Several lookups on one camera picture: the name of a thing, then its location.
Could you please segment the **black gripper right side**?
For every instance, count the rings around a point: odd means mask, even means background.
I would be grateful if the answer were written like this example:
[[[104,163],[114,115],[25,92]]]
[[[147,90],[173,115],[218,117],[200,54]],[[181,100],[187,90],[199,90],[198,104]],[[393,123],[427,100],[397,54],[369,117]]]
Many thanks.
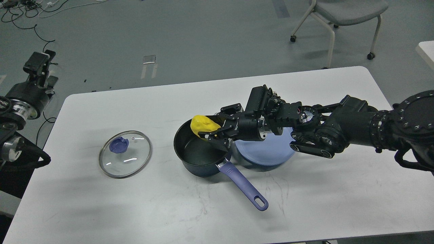
[[[259,131],[258,118],[239,116],[244,112],[240,103],[224,106],[214,115],[207,115],[209,119],[221,126],[214,131],[200,131],[199,137],[210,143],[212,148],[228,152],[233,140],[264,141],[265,133]]]

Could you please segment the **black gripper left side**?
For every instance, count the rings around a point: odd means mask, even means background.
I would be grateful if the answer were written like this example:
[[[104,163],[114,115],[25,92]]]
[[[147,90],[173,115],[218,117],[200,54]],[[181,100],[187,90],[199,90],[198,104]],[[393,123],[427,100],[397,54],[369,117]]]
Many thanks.
[[[6,94],[8,99],[26,103],[33,108],[29,119],[39,118],[55,95],[54,86],[59,78],[50,76],[48,70],[55,55],[56,52],[51,50],[33,52],[23,66],[23,71],[28,74],[26,82],[14,85]]]

